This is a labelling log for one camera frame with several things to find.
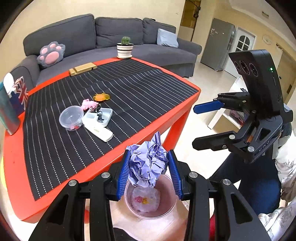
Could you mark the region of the light blue cushion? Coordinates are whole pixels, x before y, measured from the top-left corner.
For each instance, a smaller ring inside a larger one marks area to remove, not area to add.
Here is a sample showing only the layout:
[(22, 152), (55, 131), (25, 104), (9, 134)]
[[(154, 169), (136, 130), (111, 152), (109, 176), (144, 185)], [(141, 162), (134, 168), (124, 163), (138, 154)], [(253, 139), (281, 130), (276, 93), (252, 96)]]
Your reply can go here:
[(157, 44), (173, 48), (179, 47), (177, 35), (164, 29), (158, 29)]

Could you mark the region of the red table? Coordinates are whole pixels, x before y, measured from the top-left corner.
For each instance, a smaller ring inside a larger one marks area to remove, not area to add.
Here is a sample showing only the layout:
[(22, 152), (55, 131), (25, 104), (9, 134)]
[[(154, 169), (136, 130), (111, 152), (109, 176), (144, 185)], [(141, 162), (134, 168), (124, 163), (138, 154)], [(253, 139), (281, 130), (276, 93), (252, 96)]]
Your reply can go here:
[[(105, 59), (81, 75), (59, 74), (29, 93), (20, 127), (4, 137), (4, 174), (15, 215), (37, 222), (66, 183), (85, 182), (108, 170), (125, 148), (166, 133), (163, 146), (173, 149), (200, 88), (154, 64), (132, 58)], [(95, 94), (108, 93), (103, 103), (113, 114), (103, 142), (80, 127), (67, 131), (60, 113)]]

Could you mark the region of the union jack tissue box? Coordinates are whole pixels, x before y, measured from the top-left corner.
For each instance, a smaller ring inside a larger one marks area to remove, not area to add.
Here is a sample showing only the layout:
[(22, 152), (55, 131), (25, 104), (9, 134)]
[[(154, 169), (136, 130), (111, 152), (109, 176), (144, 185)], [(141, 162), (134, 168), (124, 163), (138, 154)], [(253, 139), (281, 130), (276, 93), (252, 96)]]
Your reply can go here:
[(4, 77), (3, 84), (16, 115), (19, 116), (24, 113), (28, 102), (29, 92), (23, 76), (14, 80), (12, 74), (7, 73)]

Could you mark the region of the white tray lid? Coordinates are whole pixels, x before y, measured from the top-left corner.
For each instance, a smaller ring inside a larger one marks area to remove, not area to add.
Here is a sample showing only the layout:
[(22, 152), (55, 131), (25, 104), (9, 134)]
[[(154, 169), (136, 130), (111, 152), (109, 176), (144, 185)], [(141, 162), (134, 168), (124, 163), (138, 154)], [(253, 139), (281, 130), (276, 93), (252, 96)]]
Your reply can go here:
[(99, 124), (96, 120), (93, 119), (85, 119), (83, 121), (83, 125), (88, 129), (93, 135), (98, 137), (100, 140), (104, 142), (108, 142), (113, 138), (113, 132), (108, 130)]

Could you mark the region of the black striped table mat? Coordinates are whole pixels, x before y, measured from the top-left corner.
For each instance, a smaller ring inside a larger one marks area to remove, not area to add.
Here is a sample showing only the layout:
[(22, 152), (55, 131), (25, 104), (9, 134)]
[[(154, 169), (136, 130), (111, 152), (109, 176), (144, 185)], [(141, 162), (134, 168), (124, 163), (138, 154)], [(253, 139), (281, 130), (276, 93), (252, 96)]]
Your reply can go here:
[[(60, 114), (96, 94), (110, 96), (94, 110), (98, 123), (113, 132), (104, 142), (85, 127), (64, 128)], [(23, 149), (34, 199), (39, 199), (160, 116), (197, 93), (197, 89), (133, 59), (98, 66), (65, 77), (29, 96), (23, 121)]]

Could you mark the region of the pink trash bin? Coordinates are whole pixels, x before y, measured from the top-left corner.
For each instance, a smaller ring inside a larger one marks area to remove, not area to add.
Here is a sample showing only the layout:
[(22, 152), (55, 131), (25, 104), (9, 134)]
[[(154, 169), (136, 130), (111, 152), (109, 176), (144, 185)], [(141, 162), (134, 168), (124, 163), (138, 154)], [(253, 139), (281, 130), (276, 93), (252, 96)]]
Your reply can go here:
[[(141, 196), (149, 200), (148, 204), (135, 201), (135, 197)], [(177, 203), (177, 195), (168, 175), (161, 175), (154, 188), (133, 186), (130, 181), (125, 188), (125, 204), (137, 217), (144, 219), (158, 219), (168, 215)]]

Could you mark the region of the white divided tray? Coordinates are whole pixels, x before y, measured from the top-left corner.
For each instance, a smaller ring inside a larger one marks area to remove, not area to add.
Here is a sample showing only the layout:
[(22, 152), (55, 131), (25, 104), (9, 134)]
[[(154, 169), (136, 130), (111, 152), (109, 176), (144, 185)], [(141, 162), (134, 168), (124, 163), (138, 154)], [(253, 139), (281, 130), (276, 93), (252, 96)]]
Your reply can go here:
[(97, 122), (102, 127), (106, 127), (112, 117), (113, 110), (110, 108), (100, 108), (98, 112), (89, 109), (82, 118), (83, 125)]

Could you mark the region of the white door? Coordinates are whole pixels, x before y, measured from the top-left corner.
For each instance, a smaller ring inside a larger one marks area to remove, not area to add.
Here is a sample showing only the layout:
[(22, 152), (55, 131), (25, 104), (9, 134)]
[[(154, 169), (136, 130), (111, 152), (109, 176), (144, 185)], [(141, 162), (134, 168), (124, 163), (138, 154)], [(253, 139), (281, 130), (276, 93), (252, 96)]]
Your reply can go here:
[[(254, 41), (255, 35), (247, 32), (246, 30), (243, 30), (242, 28), (238, 28), (230, 53), (251, 50)], [(235, 78), (239, 76), (236, 67), (234, 66), (233, 62), (229, 57), (224, 70), (230, 75), (234, 76)]]

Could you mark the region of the potted cactus striped pot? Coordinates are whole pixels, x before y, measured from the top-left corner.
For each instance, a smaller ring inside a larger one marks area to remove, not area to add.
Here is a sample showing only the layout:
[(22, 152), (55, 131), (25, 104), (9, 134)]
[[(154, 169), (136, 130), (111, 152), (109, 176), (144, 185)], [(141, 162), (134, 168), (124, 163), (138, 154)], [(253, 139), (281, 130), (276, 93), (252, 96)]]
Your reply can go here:
[(130, 37), (124, 36), (120, 43), (117, 43), (117, 58), (129, 59), (132, 57), (133, 43), (130, 42)]

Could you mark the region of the wooden block stand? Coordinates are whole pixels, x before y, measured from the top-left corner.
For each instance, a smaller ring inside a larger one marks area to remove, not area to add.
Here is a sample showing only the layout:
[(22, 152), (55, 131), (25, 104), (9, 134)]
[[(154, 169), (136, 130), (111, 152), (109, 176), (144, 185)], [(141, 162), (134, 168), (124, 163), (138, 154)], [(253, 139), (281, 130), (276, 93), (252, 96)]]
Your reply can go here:
[(79, 65), (79, 66), (69, 69), (69, 74), (70, 74), (70, 76), (75, 76), (78, 74), (82, 74), (82, 73), (94, 70), (96, 68), (97, 68), (97, 65), (90, 62), (90, 63), (86, 63), (86, 64)]

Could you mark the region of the clear round container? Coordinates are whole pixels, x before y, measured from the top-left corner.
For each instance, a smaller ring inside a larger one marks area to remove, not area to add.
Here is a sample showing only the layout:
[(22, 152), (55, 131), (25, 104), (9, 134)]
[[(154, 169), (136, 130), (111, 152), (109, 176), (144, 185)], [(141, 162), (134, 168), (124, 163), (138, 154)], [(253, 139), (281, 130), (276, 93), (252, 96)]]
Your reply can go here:
[(75, 131), (82, 125), (84, 111), (80, 106), (73, 105), (62, 111), (59, 116), (59, 123), (67, 131)]

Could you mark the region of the yellow paper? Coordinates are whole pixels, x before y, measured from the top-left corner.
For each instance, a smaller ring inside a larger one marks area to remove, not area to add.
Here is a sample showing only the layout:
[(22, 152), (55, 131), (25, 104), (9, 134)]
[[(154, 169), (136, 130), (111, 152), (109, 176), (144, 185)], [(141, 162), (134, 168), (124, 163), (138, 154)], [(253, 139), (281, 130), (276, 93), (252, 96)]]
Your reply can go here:
[(149, 203), (149, 200), (147, 198), (143, 198), (142, 199), (142, 204), (145, 205), (145, 204), (148, 204), (148, 203)]

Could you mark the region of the white low shelf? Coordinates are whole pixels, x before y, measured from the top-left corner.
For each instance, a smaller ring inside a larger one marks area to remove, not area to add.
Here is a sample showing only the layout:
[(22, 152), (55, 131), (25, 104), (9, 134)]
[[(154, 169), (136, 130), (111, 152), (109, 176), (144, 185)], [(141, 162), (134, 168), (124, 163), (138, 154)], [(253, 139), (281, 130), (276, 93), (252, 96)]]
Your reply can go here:
[[(246, 91), (246, 85), (243, 81), (242, 76), (239, 75), (238, 78), (234, 81), (228, 92), (243, 92)], [(225, 131), (238, 131), (241, 128), (240, 119), (241, 116), (243, 118), (243, 113), (238, 113), (237, 111), (229, 110), (229, 109), (219, 109), (214, 117), (211, 119), (208, 124), (208, 128), (214, 130), (217, 133), (225, 132)]]

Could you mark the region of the grey refrigerator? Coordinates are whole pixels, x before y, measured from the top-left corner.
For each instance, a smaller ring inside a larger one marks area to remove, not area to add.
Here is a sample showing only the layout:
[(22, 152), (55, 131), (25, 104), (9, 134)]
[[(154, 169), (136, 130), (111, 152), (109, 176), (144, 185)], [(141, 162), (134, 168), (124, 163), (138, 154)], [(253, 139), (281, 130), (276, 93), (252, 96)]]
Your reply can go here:
[(236, 28), (233, 24), (214, 18), (201, 57), (201, 63), (215, 71), (222, 71), (235, 35)]

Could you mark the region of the pink pig toy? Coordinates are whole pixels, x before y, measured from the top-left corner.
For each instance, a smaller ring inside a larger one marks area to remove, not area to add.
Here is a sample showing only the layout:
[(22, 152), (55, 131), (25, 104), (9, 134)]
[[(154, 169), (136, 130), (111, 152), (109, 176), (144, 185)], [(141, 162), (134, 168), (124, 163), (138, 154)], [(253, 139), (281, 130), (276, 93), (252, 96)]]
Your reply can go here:
[(97, 106), (98, 106), (98, 102), (92, 101), (92, 100), (89, 100), (89, 99), (83, 100), (82, 104), (81, 104), (81, 108), (83, 110), (96, 109)]

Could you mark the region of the pink paper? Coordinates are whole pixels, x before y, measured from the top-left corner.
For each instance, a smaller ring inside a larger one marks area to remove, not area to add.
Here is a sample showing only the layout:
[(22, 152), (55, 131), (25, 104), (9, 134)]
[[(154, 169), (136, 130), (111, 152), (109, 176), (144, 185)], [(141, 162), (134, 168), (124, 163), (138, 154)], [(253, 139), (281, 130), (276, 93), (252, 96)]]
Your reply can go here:
[(135, 197), (134, 199), (135, 199), (135, 201), (138, 202), (138, 203), (142, 203), (142, 201), (143, 201), (143, 197), (141, 197), (141, 196), (137, 196), (137, 197)]

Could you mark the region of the person's blue jeans leg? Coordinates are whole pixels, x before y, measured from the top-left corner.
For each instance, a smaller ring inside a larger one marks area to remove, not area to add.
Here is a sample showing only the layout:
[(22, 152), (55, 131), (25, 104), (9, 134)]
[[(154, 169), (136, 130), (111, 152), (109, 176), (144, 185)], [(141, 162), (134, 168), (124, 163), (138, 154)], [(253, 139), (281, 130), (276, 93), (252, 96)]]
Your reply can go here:
[(261, 156), (255, 162), (247, 164), (237, 154), (230, 153), (209, 178), (215, 182), (223, 179), (232, 183), (240, 182), (239, 192), (257, 215), (272, 213), (279, 207), (281, 182), (275, 161), (271, 158)]

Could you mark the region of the paw shaped cushion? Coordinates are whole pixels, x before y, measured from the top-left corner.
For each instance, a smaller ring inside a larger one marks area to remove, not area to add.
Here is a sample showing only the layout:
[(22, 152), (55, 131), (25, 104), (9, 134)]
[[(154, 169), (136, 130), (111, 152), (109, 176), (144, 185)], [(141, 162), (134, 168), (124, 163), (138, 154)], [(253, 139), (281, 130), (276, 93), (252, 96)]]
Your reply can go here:
[(64, 44), (59, 44), (56, 41), (43, 46), (40, 50), (40, 54), (37, 57), (37, 62), (43, 68), (48, 68), (56, 63), (60, 62), (64, 58), (66, 46)]

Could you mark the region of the grey sofa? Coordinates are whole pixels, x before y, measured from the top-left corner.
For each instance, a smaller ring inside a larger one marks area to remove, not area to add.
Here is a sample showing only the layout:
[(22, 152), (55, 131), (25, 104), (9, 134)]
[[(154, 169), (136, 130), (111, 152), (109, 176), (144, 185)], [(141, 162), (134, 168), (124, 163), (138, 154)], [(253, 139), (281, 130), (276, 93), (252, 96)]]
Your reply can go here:
[[(92, 14), (74, 16), (44, 26), (25, 37), (25, 59), (11, 74), (23, 77), (29, 90), (65, 72), (70, 68), (117, 56), (117, 44), (122, 37), (130, 37), (134, 44), (132, 56), (160, 66), (181, 77), (191, 77), (202, 47), (193, 42), (177, 39), (178, 47), (157, 43), (158, 30), (175, 33), (176, 27), (144, 18), (95, 18)], [(65, 45), (64, 58), (48, 67), (37, 62), (42, 47), (51, 42)]]

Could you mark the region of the black binder clips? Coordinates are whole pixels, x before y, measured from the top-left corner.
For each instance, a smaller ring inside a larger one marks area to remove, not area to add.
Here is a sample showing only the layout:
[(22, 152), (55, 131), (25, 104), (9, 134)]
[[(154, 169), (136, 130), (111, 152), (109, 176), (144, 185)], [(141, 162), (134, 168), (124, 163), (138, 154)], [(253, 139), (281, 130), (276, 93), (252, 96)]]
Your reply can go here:
[(95, 112), (97, 114), (97, 121), (102, 123), (104, 121), (104, 119), (103, 119), (103, 113), (101, 111), (101, 106), (100, 105), (97, 106), (97, 108), (95, 109)]

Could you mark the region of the purple paper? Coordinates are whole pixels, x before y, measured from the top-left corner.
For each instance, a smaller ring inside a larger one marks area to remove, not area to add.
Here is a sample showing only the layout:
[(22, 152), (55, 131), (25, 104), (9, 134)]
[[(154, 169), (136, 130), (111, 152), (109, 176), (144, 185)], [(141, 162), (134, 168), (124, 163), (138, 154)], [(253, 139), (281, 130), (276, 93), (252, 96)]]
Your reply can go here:
[(168, 153), (161, 144), (161, 134), (156, 132), (150, 141), (126, 148), (130, 151), (128, 180), (133, 186), (154, 188), (168, 167)]

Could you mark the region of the teal thermos bottle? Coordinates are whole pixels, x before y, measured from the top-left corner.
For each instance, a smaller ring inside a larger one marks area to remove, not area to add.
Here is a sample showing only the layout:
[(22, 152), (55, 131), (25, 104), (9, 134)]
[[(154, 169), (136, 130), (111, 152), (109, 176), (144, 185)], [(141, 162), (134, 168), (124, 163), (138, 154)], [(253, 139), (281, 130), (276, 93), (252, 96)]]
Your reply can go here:
[(13, 135), (19, 128), (21, 122), (7, 95), (4, 84), (1, 82), (0, 90), (0, 116), (1, 122), (10, 135)]

